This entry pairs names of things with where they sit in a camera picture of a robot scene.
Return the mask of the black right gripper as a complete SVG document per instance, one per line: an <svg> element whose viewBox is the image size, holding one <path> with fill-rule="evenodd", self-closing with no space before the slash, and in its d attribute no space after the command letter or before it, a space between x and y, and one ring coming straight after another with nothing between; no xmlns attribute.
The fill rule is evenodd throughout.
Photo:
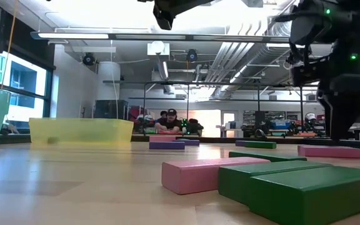
<svg viewBox="0 0 360 225"><path fill-rule="evenodd" d="M326 135L337 141L344 139L360 116L360 54L337 49L327 56L310 55L309 45L292 45L292 83L305 86L318 82L324 94L344 93L318 99L325 112Z"/></svg>

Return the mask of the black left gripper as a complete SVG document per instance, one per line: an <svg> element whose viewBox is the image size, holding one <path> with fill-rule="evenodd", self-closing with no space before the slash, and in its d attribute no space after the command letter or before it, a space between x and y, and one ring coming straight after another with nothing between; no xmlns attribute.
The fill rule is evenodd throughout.
<svg viewBox="0 0 360 225"><path fill-rule="evenodd" d="M212 0L138 0L139 2L153 2L152 13L159 27L163 30L171 30L173 21L178 14L188 11L197 6L207 4Z"/></svg>

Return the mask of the overhead light bar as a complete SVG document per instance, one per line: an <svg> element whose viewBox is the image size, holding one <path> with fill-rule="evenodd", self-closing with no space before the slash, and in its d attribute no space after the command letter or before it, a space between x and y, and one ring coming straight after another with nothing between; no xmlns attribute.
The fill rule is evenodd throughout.
<svg viewBox="0 0 360 225"><path fill-rule="evenodd" d="M65 39L65 40L113 40L113 41L200 41L230 43L273 43L288 44L289 38L284 36L230 36L199 34L133 34L133 33L58 33L31 32L33 39Z"/></svg>

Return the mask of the black ceiling spotlight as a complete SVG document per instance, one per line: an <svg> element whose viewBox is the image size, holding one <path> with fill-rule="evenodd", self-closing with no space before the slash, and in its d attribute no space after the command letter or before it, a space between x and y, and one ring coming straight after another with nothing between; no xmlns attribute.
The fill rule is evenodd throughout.
<svg viewBox="0 0 360 225"><path fill-rule="evenodd" d="M91 52L87 52L83 58L82 63L86 66L93 66L96 63L96 58L94 57L94 54Z"/></svg>
<svg viewBox="0 0 360 225"><path fill-rule="evenodd" d="M198 60L198 54L195 49L190 49L187 52L186 61L193 63Z"/></svg>

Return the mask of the storage shelf unit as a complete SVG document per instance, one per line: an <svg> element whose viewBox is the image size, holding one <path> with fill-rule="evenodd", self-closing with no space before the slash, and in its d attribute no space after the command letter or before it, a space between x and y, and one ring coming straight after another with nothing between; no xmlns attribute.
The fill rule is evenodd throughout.
<svg viewBox="0 0 360 225"><path fill-rule="evenodd" d="M243 111L242 123L244 125L255 125L262 121L272 121L276 119L284 119L286 113L284 111Z"/></svg>

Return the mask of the black metal rack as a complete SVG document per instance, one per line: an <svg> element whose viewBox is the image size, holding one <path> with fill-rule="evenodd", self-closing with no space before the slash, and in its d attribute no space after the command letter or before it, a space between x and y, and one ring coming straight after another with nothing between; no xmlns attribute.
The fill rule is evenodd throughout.
<svg viewBox="0 0 360 225"><path fill-rule="evenodd" d="M301 121L307 113L324 114L316 101L315 87L274 87L258 83L240 85L229 97L203 99L206 82L119 81L120 97L129 104L142 106L157 117L161 110L174 108L179 118L196 119L203 126L202 137L221 137L221 111L284 111L276 120Z"/></svg>

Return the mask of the silver ventilation ducts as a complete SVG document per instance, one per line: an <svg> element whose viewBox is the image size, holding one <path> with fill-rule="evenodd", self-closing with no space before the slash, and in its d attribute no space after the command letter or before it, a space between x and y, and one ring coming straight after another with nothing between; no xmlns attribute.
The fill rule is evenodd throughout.
<svg viewBox="0 0 360 225"><path fill-rule="evenodd" d="M251 83L266 69L277 66L289 52L287 44L256 42L225 42L215 57L201 89L203 99L227 98Z"/></svg>

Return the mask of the white round column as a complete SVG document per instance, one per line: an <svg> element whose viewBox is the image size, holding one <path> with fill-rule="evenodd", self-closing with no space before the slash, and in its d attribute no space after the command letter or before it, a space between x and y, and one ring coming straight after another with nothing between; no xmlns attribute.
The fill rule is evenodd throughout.
<svg viewBox="0 0 360 225"><path fill-rule="evenodd" d="M119 99L121 67L116 62L103 61L98 65L97 100Z"/></svg>

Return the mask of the black cabinet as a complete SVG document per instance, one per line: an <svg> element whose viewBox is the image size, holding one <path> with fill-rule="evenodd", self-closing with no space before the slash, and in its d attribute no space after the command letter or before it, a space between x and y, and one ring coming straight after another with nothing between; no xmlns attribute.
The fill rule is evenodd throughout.
<svg viewBox="0 0 360 225"><path fill-rule="evenodd" d="M128 102L125 100L96 100L93 117L128 120Z"/></svg>

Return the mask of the white door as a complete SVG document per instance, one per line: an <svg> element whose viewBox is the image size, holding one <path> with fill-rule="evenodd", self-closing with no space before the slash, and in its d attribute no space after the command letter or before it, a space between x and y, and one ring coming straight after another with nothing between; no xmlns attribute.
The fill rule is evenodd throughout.
<svg viewBox="0 0 360 225"><path fill-rule="evenodd" d="M239 111L221 111L221 137L238 138L241 132Z"/></svg>

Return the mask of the yellow translucent plastic bin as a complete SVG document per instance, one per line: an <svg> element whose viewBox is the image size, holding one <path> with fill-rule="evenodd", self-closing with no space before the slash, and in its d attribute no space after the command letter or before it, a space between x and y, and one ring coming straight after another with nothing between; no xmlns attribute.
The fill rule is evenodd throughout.
<svg viewBox="0 0 360 225"><path fill-rule="evenodd" d="M31 118L29 131L33 144L47 144L48 137L58 137L59 144L129 143L134 123L122 119Z"/></svg>

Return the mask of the large window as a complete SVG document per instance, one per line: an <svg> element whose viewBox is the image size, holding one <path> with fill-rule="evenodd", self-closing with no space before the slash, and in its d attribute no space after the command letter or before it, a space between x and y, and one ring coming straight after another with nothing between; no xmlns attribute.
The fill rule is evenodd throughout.
<svg viewBox="0 0 360 225"><path fill-rule="evenodd" d="M0 87L11 88L8 123L20 129L44 116L49 72L6 51L0 53Z"/></svg>

